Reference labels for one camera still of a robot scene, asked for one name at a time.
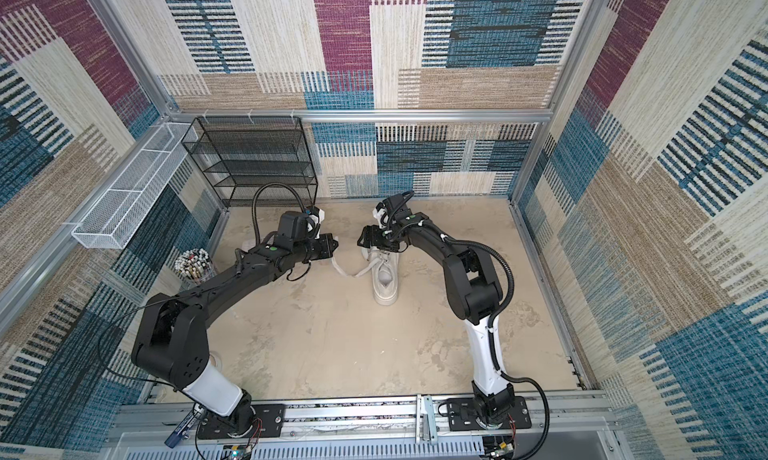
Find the white sneaker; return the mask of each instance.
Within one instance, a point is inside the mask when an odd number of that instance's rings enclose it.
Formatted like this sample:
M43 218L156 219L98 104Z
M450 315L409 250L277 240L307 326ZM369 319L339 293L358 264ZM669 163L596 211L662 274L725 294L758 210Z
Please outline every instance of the white sneaker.
M371 269L374 300L379 305L393 304L397 300L398 293L397 264L400 254L384 252L373 247L370 252L363 249L363 255L370 263L376 262Z

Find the beige tabletop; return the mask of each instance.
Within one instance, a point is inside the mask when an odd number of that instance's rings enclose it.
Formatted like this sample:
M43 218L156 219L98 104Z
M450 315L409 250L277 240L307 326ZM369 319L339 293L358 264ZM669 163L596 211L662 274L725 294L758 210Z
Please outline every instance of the beige tabletop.
M367 264L356 242L361 228L374 222L376 203L320 203L326 212L322 231L340 238L336 260L347 272ZM506 200L461 197L408 205L455 238L488 244L509 262L514 298L500 317L507 371L530 376L547 390L576 388ZM284 210L258 210L263 235L276 228ZM233 208L214 255L219 271L253 237L250 208ZM296 273L304 268L298 265ZM497 272L505 292L503 272ZM442 267L410 247L401 254L399 280L398 300L380 306L370 274L345 278L330 260L313 262L302 280L283 277L225 312L208 330L210 349L222 359L223 373L254 398L470 392L472 358L463 322L448 307ZM186 398L164 392L160 400Z

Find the white mesh basket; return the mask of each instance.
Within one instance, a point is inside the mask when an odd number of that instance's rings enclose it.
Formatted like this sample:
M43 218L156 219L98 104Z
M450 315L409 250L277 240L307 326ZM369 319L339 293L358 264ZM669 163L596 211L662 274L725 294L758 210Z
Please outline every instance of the white mesh basket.
M166 123L157 129L72 236L85 248L125 248L187 155L181 144L185 135L185 141L197 139L189 124Z

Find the black wire mesh shelf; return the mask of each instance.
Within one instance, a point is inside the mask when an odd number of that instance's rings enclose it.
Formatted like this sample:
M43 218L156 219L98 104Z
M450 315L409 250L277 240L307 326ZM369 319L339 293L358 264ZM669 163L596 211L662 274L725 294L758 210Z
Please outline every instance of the black wire mesh shelf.
M275 182L314 205L317 175L301 119L198 117L190 129L198 140L183 142L184 148L225 206L250 206L259 187ZM295 206L296 199L288 190L269 188L259 205Z

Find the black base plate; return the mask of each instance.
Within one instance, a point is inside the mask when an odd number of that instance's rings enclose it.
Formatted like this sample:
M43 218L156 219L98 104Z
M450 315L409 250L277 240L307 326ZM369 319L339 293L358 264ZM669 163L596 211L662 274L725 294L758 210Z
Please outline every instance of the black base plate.
M477 413L472 404L471 398L448 398L448 426L451 432L466 432L467 430L483 430L477 422ZM525 398L516 396L514 398L514 407L509 411L509 415L514 420L514 426L517 430L531 427L531 414L528 413L528 407L525 405ZM504 420L501 430L510 430L509 420Z
M283 430L283 414L285 413L286 406L282 403L274 403L269 405L252 405L251 407L255 412L254 418L261 418L261 438L279 437L280 432ZM244 439L250 438L252 433L253 431L246 434ZM221 429L220 426L216 426L216 422L208 422L206 425L201 425L197 437L200 440L232 439L231 436L227 435L227 431Z

